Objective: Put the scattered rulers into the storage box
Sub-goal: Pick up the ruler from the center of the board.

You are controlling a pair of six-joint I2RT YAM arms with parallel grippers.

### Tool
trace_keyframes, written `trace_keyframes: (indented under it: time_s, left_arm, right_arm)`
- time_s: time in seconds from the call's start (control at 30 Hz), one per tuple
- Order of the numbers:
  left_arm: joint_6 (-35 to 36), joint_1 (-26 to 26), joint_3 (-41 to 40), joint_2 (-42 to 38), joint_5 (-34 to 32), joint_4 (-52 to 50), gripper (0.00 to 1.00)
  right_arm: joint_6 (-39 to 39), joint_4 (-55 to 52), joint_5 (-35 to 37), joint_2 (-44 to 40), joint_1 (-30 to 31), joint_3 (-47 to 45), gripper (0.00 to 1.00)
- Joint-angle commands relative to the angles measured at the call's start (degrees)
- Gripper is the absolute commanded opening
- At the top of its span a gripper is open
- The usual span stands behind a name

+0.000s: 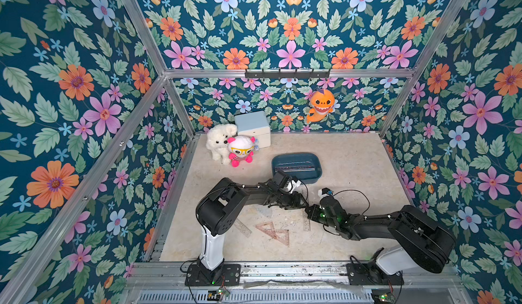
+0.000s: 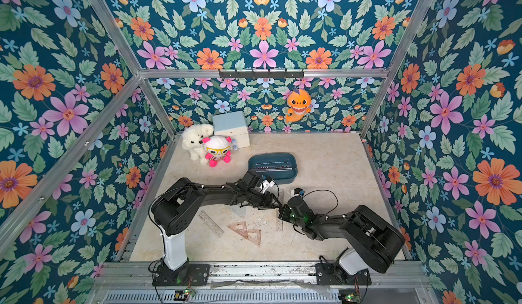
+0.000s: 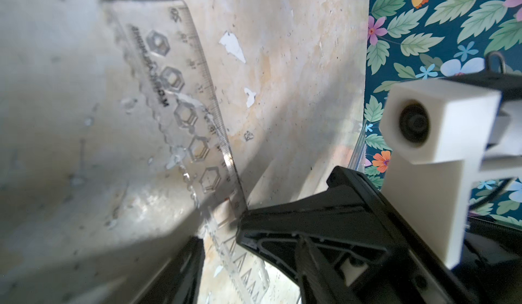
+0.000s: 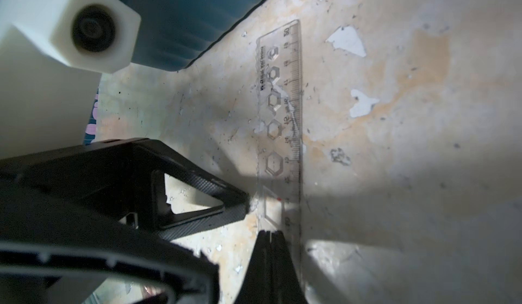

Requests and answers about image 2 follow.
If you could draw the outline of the clear stencil ruler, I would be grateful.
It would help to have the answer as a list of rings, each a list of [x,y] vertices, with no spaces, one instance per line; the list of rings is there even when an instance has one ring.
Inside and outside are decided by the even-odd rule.
[[[277,220],[276,220],[276,232],[282,232],[284,228],[284,222],[281,219],[281,213],[284,206],[284,192],[280,189],[280,187],[277,187],[277,200],[278,200],[278,209],[277,209]]]

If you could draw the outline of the teal plastic storage box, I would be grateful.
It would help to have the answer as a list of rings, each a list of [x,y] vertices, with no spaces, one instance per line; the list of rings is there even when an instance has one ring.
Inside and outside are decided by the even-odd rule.
[[[248,161],[248,169],[272,178],[277,184],[290,184],[298,176],[298,166],[293,154],[257,154]]]

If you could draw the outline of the pink stencil ruler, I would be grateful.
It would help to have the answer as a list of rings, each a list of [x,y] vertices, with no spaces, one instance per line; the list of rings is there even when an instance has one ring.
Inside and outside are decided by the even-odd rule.
[[[290,166],[290,167],[293,167],[292,165],[284,165],[282,163],[274,163],[274,164],[266,164],[266,165],[254,165],[251,167],[251,169],[253,168],[256,168],[256,167],[264,167],[264,166],[268,166],[268,167],[276,167],[276,166]]]

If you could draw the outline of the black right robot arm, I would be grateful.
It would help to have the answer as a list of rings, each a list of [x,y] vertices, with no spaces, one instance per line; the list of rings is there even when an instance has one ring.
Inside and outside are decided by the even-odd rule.
[[[299,199],[298,205],[285,204],[279,219],[300,228],[310,240],[347,240],[367,267],[384,274],[405,245],[402,233],[369,207],[337,216],[314,213]]]

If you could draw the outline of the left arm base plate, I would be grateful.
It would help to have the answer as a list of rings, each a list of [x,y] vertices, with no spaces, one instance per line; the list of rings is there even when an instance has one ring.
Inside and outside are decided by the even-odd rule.
[[[209,279],[210,265],[185,263],[177,270],[171,270],[161,263],[152,270],[152,286],[205,286]]]

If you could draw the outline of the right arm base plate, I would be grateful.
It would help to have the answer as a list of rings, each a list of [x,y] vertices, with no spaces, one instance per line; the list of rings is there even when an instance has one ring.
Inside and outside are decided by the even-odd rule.
[[[340,265],[330,263],[315,264],[316,282],[320,286],[370,286],[370,272],[361,270],[357,274],[348,274]]]

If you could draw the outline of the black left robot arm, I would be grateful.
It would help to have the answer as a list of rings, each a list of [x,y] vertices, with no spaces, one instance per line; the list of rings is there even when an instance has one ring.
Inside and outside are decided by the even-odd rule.
[[[198,184],[179,179],[149,206],[149,216],[163,240],[163,265],[178,271],[188,264],[185,230],[203,206],[250,206],[274,210],[282,206],[277,193],[270,192],[275,181],[253,170],[236,182],[219,185]]]

